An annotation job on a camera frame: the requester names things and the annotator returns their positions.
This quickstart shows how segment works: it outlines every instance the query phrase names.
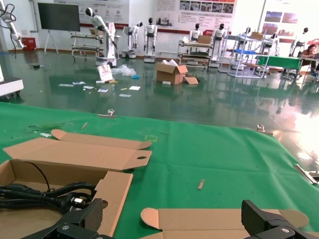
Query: epoxy floor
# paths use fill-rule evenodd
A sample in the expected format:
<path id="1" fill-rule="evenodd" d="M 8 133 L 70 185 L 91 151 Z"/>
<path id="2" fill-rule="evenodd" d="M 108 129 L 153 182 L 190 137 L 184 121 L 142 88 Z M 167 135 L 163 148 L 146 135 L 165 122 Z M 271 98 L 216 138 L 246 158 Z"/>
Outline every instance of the epoxy floor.
<path id="1" fill-rule="evenodd" d="M 16 59 L 8 54 L 0 56 L 0 64 L 4 76 L 20 77 L 24 82 L 20 99 L 1 99 L 3 102 L 95 114 L 114 109 L 118 116 L 249 129 L 263 124 L 305 169 L 319 170 L 319 85 L 312 83 L 312 76 L 296 82 L 281 80 L 280 74 L 264 80 L 235 79 L 216 69 L 208 74 L 190 68 L 190 73 L 201 80 L 199 85 L 166 86 L 156 82 L 154 64 L 121 59 L 118 66 L 133 67 L 140 78 L 117 74 L 114 78 L 118 83 L 96 85 L 99 75 L 95 61 L 77 58 L 74 62 L 71 54 L 18 53 Z M 34 70 L 32 65 L 41 67 Z M 80 81 L 94 88 L 83 91 L 83 86 L 58 86 Z M 121 90 L 130 86 L 141 88 Z M 101 88 L 108 92 L 97 92 Z"/>

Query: small wooden stick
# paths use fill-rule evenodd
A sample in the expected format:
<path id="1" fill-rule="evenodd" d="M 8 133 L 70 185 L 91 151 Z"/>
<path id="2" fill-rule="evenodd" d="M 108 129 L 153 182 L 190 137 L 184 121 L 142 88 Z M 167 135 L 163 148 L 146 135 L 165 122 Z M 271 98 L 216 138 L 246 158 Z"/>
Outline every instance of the small wooden stick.
<path id="1" fill-rule="evenodd" d="M 198 189 L 200 190 L 202 187 L 203 187 L 203 184 L 204 184 L 205 180 L 202 179 L 198 185 Z"/>
<path id="2" fill-rule="evenodd" d="M 84 129 L 88 123 L 86 122 L 81 129 Z"/>

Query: green mat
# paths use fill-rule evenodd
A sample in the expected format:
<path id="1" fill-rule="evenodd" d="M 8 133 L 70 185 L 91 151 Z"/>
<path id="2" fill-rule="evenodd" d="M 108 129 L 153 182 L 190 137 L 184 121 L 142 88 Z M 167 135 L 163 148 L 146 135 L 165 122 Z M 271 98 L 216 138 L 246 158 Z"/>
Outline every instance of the green mat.
<path id="1" fill-rule="evenodd" d="M 258 65 L 265 65 L 267 56 L 258 56 Z M 267 66 L 277 66 L 288 69 L 299 69 L 300 60 L 295 57 L 270 56 Z"/>
<path id="2" fill-rule="evenodd" d="M 294 168 L 295 159 L 276 139 L 241 128 L 155 119 L 98 118 L 94 114 L 0 103 L 0 147 L 65 131 L 153 141 L 147 167 L 136 169 L 114 237 L 156 233 L 143 224 L 143 208 L 240 208 L 244 199 L 260 208 L 296 209 L 308 215 L 307 231 L 319 232 L 318 188 Z M 9 157 L 0 152 L 0 160 Z M 197 187 L 205 183 L 202 190 Z"/>

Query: red container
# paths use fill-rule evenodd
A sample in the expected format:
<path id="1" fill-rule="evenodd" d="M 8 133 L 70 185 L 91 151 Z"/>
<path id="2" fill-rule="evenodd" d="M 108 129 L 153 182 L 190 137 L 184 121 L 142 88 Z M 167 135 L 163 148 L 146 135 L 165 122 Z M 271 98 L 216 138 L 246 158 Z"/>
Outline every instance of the red container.
<path id="1" fill-rule="evenodd" d="M 24 51 L 34 51 L 36 50 L 35 38 L 33 37 L 23 37 L 22 43 L 26 47 L 23 49 Z"/>

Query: plastic bag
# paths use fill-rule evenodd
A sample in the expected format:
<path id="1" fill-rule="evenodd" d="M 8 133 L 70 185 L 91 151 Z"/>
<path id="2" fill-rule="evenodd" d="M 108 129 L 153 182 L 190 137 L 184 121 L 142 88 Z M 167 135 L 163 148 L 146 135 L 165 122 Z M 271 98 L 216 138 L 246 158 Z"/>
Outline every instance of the plastic bag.
<path id="1" fill-rule="evenodd" d="M 122 74 L 122 76 L 134 76 L 136 71 L 133 68 L 129 68 L 127 65 L 122 65 L 118 68 L 111 69 L 112 74 Z"/>

